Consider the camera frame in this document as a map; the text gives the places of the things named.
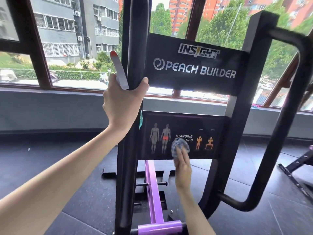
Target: orange nozzle tip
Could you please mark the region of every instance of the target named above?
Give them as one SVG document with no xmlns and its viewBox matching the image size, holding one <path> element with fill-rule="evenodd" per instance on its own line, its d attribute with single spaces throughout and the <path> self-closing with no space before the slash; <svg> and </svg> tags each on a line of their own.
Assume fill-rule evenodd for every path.
<svg viewBox="0 0 313 235">
<path fill-rule="evenodd" d="M 110 52 L 110 57 L 118 57 L 117 53 L 115 51 Z"/>
</svg>

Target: purple roller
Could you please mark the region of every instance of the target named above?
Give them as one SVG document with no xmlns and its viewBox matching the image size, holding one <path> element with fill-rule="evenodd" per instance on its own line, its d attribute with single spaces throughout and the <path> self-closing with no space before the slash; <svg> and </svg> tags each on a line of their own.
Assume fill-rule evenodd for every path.
<svg viewBox="0 0 313 235">
<path fill-rule="evenodd" d="M 151 223 L 163 223 L 163 212 L 153 160 L 145 160 L 145 171 Z"/>
<path fill-rule="evenodd" d="M 138 225 L 138 235 L 152 235 L 152 234 L 165 235 L 181 232 L 182 232 L 182 222 L 180 220 L 169 221 L 164 223 Z"/>
</svg>

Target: lightning bolt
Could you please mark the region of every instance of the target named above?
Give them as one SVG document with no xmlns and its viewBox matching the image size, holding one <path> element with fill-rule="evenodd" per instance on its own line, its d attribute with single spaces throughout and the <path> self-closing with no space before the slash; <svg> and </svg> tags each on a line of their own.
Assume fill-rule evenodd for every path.
<svg viewBox="0 0 313 235">
<path fill-rule="evenodd" d="M 198 46 L 198 47 L 197 47 L 197 51 L 196 51 L 196 53 L 195 53 L 195 55 L 194 55 L 195 58 L 198 56 L 198 54 L 199 54 L 199 52 L 200 52 L 200 49 L 201 49 L 201 46 Z"/>
</svg>

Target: purple cylinder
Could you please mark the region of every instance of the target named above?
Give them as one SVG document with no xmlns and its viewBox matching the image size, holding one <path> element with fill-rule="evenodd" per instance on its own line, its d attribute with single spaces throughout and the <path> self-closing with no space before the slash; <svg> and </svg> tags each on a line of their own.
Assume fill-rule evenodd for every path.
<svg viewBox="0 0 313 235">
<path fill-rule="evenodd" d="M 164 223 L 138 225 L 138 235 L 152 235 L 152 234 L 160 235 L 181 232 L 182 232 L 182 222 L 180 220 L 169 221 Z"/>
</svg>

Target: sky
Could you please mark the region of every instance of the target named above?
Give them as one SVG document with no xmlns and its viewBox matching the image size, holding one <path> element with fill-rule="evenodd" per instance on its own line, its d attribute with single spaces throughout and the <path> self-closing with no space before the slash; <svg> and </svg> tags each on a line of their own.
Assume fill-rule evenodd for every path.
<svg viewBox="0 0 313 235">
<path fill-rule="evenodd" d="M 170 0 L 152 0 L 152 11 L 154 11 L 156 9 L 156 6 L 161 2 L 164 4 L 164 8 L 168 9 Z"/>
</svg>

